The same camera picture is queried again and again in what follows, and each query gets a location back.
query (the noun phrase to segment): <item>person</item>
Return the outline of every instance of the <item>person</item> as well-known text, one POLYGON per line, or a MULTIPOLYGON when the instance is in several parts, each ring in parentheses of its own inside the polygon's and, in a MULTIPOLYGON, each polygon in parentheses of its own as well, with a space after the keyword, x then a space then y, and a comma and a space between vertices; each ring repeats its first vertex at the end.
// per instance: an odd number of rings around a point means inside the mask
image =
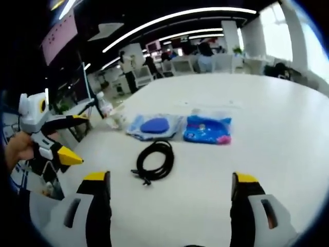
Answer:
POLYGON ((163 52, 161 54, 161 61, 162 63, 166 62, 166 61, 170 61, 171 58, 169 57, 168 53, 167 52, 163 52))
POLYGON ((128 57, 124 55, 125 52, 120 52, 120 59, 119 59, 119 65, 127 79, 127 83, 130 89, 130 92, 134 94, 138 91, 138 88, 136 86, 135 82, 135 76, 133 74, 133 66, 132 63, 134 62, 134 59, 132 57, 128 57))
POLYGON ((0 146, 0 186, 2 192, 2 211, 5 215, 2 217, 3 234, 8 238, 11 246, 20 246, 22 244, 32 244, 33 246, 50 246, 50 244, 41 236, 38 230, 32 224, 28 208, 24 208, 24 200, 22 198, 22 190, 20 195, 14 190, 14 184, 10 183, 10 174, 20 160, 30 160, 34 157, 33 142, 31 137, 19 132, 12 137, 3 149, 0 146))
POLYGON ((208 43, 202 42, 199 44, 198 49, 200 51, 200 56, 197 60, 201 73, 211 73, 212 72, 212 55, 213 52, 208 43))
POLYGON ((175 51, 173 51, 171 54, 170 54, 170 58, 171 59, 173 59, 173 58, 175 58, 175 57, 177 57, 178 56, 178 54, 175 52, 175 51))
POLYGON ((162 78, 163 76, 159 73, 158 69, 156 68, 153 58, 151 57, 146 57, 145 62, 143 65, 147 65, 150 69, 151 74, 153 75, 154 79, 157 78, 162 78))
POLYGON ((161 61, 163 64, 163 75, 164 77, 173 77, 174 74, 172 73, 172 68, 171 68, 171 62, 170 62, 171 58, 169 57, 167 52, 163 52, 161 54, 161 61))

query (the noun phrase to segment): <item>white wall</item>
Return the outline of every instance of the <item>white wall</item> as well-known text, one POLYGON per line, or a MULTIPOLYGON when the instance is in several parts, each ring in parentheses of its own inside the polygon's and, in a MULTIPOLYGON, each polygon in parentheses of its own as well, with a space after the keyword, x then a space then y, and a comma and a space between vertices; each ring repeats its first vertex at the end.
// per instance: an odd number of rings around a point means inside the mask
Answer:
POLYGON ((222 48, 224 48, 225 50, 227 50, 227 44, 226 44, 225 37, 219 37, 217 39, 216 43, 218 44, 218 46, 221 46, 222 48))
POLYGON ((235 21, 222 21, 224 38, 227 45, 227 53, 233 54, 233 49, 239 47, 239 36, 235 21))
POLYGON ((105 70, 104 77, 105 77, 106 81, 111 83, 111 82, 117 80, 120 75, 122 75, 122 70, 120 68, 113 67, 113 68, 109 68, 109 69, 105 70))
POLYGON ((259 17, 241 28, 241 33, 246 54, 251 57, 266 55, 263 28, 259 17))

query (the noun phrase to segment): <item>plastic bottle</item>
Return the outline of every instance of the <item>plastic bottle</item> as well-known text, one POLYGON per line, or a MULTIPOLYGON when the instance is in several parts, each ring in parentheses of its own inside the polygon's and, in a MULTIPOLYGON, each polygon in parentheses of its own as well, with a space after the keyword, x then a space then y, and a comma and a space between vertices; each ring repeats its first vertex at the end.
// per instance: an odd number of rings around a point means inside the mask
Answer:
POLYGON ((104 99, 104 93, 100 92, 97 94, 97 99, 99 101, 99 108, 106 118, 106 124, 111 127, 111 129, 120 129, 120 126, 112 118, 111 113, 113 111, 113 105, 104 99))
POLYGON ((99 92, 97 94, 97 99, 99 102, 99 108, 103 113, 104 117, 109 117, 110 112, 113 110, 113 105, 110 102, 108 102, 106 99, 104 99, 103 92, 99 92))

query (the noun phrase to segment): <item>computer monitor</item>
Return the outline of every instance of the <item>computer monitor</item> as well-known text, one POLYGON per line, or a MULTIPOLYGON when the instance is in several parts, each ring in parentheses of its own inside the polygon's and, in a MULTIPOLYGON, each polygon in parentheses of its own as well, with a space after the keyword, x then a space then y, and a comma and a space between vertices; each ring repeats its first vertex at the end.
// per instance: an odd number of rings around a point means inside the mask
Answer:
POLYGON ((147 44, 146 49, 148 50, 148 53, 152 53, 154 51, 161 50, 160 41, 156 40, 156 41, 153 41, 153 42, 147 44))

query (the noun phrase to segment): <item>plastic package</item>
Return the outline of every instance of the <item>plastic package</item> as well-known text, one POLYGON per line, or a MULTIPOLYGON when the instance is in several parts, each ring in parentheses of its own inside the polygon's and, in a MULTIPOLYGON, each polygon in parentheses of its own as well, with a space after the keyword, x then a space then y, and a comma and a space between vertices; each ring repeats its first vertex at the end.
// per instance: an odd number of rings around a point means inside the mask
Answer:
POLYGON ((126 132, 139 140, 171 139, 180 129, 183 118, 183 116, 171 114, 137 115, 135 120, 128 126, 126 132), (168 121, 169 128, 163 133, 142 132, 141 126, 155 118, 165 118, 168 121))
POLYGON ((207 144, 231 143, 232 118, 227 112, 202 112, 193 110, 187 117, 183 139, 187 142, 207 144))

